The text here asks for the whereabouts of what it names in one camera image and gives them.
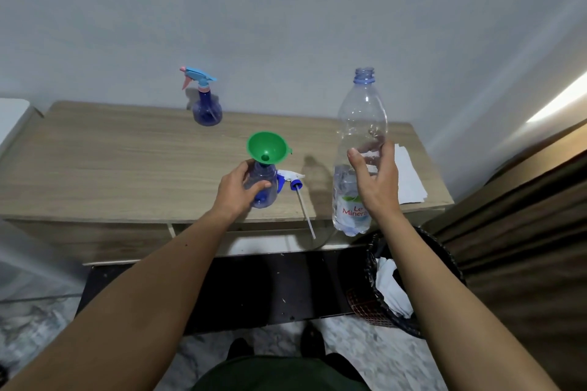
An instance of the brown curtain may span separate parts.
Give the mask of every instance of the brown curtain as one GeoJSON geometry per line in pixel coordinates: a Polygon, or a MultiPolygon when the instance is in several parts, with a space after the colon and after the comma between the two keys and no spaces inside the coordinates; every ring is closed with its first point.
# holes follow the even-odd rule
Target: brown curtain
{"type": "Polygon", "coordinates": [[[543,150],[548,164],[537,153],[423,226],[565,391],[587,389],[587,139],[576,138],[571,152],[558,141],[543,150]]]}

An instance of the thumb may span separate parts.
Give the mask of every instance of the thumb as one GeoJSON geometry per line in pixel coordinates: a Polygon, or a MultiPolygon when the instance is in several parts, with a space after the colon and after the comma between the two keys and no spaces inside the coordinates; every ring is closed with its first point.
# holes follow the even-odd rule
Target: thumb
{"type": "Polygon", "coordinates": [[[367,163],[365,163],[365,159],[359,151],[357,149],[349,149],[346,155],[349,158],[350,165],[353,166],[353,169],[357,173],[357,181],[359,183],[368,181],[371,175],[367,169],[367,163]]]}
{"type": "Polygon", "coordinates": [[[246,191],[249,194],[251,201],[255,198],[255,195],[259,193],[264,188],[271,187],[271,183],[268,181],[258,181],[249,187],[246,191]]]}

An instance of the light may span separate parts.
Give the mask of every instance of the light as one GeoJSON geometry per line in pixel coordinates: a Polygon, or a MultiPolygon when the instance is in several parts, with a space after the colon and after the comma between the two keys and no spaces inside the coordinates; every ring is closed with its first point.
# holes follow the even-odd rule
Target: light
{"type": "Polygon", "coordinates": [[[587,72],[585,72],[583,76],[580,76],[575,82],[571,83],[561,94],[550,101],[546,107],[536,113],[527,122],[535,122],[544,119],[547,116],[558,112],[560,109],[566,107],[571,102],[579,99],[585,94],[587,94],[587,72]]]}

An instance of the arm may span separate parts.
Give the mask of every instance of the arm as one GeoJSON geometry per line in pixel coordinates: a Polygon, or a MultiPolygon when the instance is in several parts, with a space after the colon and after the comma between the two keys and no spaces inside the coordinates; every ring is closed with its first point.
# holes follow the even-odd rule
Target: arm
{"type": "Polygon", "coordinates": [[[268,187],[242,187],[248,164],[222,178],[212,209],[116,278],[6,391],[151,390],[177,349],[228,226],[268,187]]]}
{"type": "Polygon", "coordinates": [[[432,252],[397,200],[394,144],[386,142],[378,175],[349,150],[359,193],[383,231],[430,350],[451,390],[558,390],[516,338],[432,252]]]}

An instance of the hand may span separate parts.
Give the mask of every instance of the hand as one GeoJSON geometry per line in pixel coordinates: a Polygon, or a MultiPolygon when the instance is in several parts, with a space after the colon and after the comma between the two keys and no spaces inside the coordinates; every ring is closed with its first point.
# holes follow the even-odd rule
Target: hand
{"type": "Polygon", "coordinates": [[[398,173],[395,144],[386,141],[381,147],[378,173],[371,176],[367,164],[357,149],[349,149],[347,157],[357,174],[359,195],[371,217],[380,221],[386,214],[401,213],[397,199],[398,173]]]}
{"type": "Polygon", "coordinates": [[[269,181],[259,181],[249,189],[243,187],[246,172],[253,163],[253,159],[241,162],[236,169],[224,175],[220,180],[212,211],[227,217],[231,223],[251,208],[251,203],[257,193],[264,188],[271,187],[269,181]]]}

